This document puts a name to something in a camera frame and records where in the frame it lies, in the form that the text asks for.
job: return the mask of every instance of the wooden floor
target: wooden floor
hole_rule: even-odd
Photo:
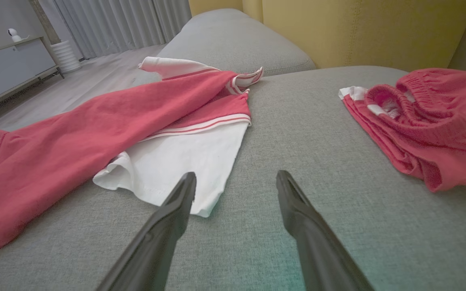
[[[35,83],[0,103],[0,129],[25,127],[45,118],[70,111],[104,93],[127,89],[138,64],[147,56],[155,57],[164,47],[149,46],[83,61],[75,72]]]

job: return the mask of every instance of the gray sofa cushion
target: gray sofa cushion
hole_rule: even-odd
[[[466,187],[430,193],[398,173],[337,97],[405,72],[344,67],[252,86],[253,125],[211,216],[191,216],[167,290],[303,290],[275,177],[286,169],[376,290],[466,289]],[[93,290],[155,211],[125,190],[78,187],[0,250],[0,289]]]
[[[208,11],[190,19],[157,56],[191,59],[238,73],[263,66],[265,76],[316,68],[292,42],[235,9]],[[133,86],[156,81],[157,74],[138,70]]]

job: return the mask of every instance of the white vase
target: white vase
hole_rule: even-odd
[[[76,71],[82,67],[70,46],[70,41],[66,40],[59,44],[52,44],[51,48],[57,59],[59,60],[59,67],[63,74]]]

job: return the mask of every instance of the gray curtain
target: gray curtain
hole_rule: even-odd
[[[55,0],[86,59],[165,44],[192,15],[188,0]]]

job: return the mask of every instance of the folded red clothing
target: folded red clothing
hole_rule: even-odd
[[[396,169],[433,192],[466,185],[466,72],[417,70],[396,88],[344,88],[340,97]]]
[[[214,68],[183,73],[0,131],[0,248],[120,152],[203,107],[238,75]]]

